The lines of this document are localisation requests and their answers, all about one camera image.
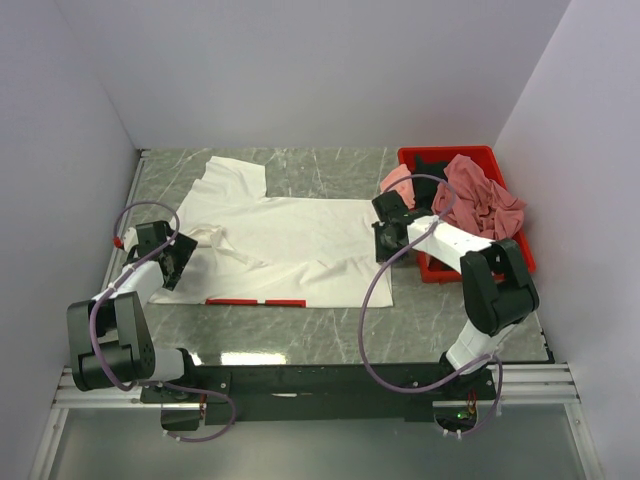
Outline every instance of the white wall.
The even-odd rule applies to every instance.
[[[638,478],[640,3],[574,0],[496,145],[607,478]]]
[[[568,0],[58,0],[138,147],[493,144]]]
[[[0,2],[0,464],[25,478],[135,150],[50,0]]]

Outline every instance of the pink cloth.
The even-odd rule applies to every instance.
[[[445,217],[448,224],[492,240],[511,238],[520,230],[527,204],[485,177],[469,157],[456,155],[444,173],[458,194],[453,210]],[[431,209],[440,213],[450,201],[451,192],[440,184]]]
[[[393,182],[403,177],[408,177],[409,175],[411,175],[411,172],[404,163],[397,166],[389,175],[387,175],[387,178],[380,182],[380,191],[384,192]],[[398,183],[396,186],[391,188],[391,190],[395,190],[400,194],[402,201],[407,205],[407,207],[413,208],[416,206],[415,194],[413,193],[413,182],[411,179]]]

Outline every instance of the white t-shirt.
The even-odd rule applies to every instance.
[[[152,303],[208,299],[304,301],[307,307],[360,307],[379,265],[368,200],[267,198],[263,166],[212,157],[177,211],[198,241],[173,292]],[[369,306],[393,305],[391,275]]]

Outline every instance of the wrinkled fabric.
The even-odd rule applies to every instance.
[[[212,157],[177,213],[198,248],[175,290],[158,290],[151,303],[284,299],[360,307],[379,270],[370,201],[266,197],[261,165]],[[393,305],[390,272],[370,305]]]
[[[522,227],[526,203],[494,180],[485,177],[471,158],[456,157],[444,169],[458,198],[444,220],[465,232],[492,240],[511,238]],[[431,209],[439,214],[451,201],[451,192],[438,185]]]
[[[395,182],[396,180],[400,180],[401,178],[408,177],[409,175],[411,175],[411,172],[404,163],[397,166],[396,168],[391,170],[391,173],[387,175],[387,177],[382,182],[380,182],[380,191],[384,192],[387,187],[393,182]],[[411,181],[411,179],[394,185],[393,187],[391,187],[391,190],[395,190],[400,194],[400,196],[402,197],[402,201],[407,207],[415,207],[416,202],[413,195],[413,182]]]

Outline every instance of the gray marble table surface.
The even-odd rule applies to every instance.
[[[360,198],[378,193],[397,164],[395,148],[156,149],[142,153],[134,200],[177,208],[212,155],[266,167],[271,197]],[[169,219],[159,207],[138,207],[127,225]],[[108,272],[119,273],[122,258]],[[436,362],[466,321],[460,284],[424,284],[415,258],[393,267],[390,308],[370,309],[365,344],[373,362]],[[157,347],[184,347],[204,364],[358,363],[358,309],[221,305],[145,307]],[[529,316],[500,351],[505,361],[547,361],[538,318]]]

